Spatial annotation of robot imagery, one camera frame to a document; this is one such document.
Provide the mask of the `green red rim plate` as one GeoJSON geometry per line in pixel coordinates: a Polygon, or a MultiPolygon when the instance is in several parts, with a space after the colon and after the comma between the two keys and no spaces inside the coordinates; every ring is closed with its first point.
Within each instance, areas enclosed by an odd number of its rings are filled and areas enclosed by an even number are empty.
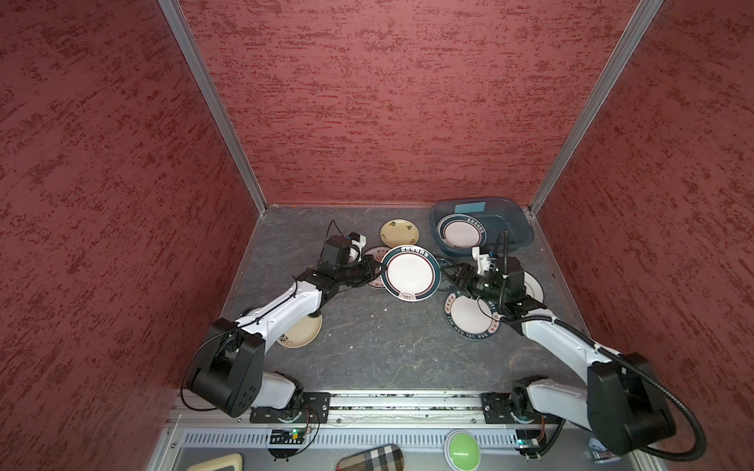
{"type": "Polygon", "coordinates": [[[436,257],[417,245],[390,249],[381,261],[381,280],[395,298],[420,302],[431,298],[441,284],[441,267],[436,257]]]}

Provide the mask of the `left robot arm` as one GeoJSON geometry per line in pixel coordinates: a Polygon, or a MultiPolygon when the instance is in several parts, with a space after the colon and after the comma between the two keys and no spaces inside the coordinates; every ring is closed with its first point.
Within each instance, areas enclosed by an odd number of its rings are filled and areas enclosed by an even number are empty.
{"type": "Polygon", "coordinates": [[[363,253],[366,242],[358,233],[332,235],[316,267],[296,276],[284,294],[235,321],[215,321],[190,361],[180,396],[189,391],[209,404],[204,412],[219,410],[232,418],[266,408],[280,421],[297,420],[304,410],[304,387],[282,373],[266,372],[266,353],[341,288],[360,288],[377,278],[380,264],[363,253]]]}

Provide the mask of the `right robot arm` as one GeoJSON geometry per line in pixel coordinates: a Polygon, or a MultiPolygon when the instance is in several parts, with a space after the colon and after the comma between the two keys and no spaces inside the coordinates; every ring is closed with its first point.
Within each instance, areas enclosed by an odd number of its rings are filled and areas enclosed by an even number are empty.
{"type": "Polygon", "coordinates": [[[463,296],[496,308],[495,321],[538,343],[581,378],[579,387],[544,376],[517,382],[507,404],[514,420],[555,416],[591,432],[615,455],[642,451],[675,462],[705,455],[700,421],[657,380],[651,362],[594,341],[530,296],[516,259],[497,260],[482,271],[463,263],[441,272],[463,296]]]}

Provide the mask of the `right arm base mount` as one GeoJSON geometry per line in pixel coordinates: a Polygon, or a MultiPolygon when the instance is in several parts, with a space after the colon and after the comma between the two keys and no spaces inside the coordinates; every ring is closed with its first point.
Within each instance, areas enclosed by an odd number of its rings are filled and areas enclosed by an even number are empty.
{"type": "Polygon", "coordinates": [[[525,399],[520,392],[485,392],[480,395],[485,423],[531,424],[533,419],[526,412],[525,399]]]}

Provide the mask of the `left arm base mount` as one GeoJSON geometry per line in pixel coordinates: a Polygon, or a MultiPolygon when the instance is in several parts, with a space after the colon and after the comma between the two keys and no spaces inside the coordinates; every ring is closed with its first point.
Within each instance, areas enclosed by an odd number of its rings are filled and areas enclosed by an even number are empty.
{"type": "Polygon", "coordinates": [[[295,392],[283,409],[253,407],[249,422],[253,424],[326,423],[330,409],[329,392],[295,392]]]}

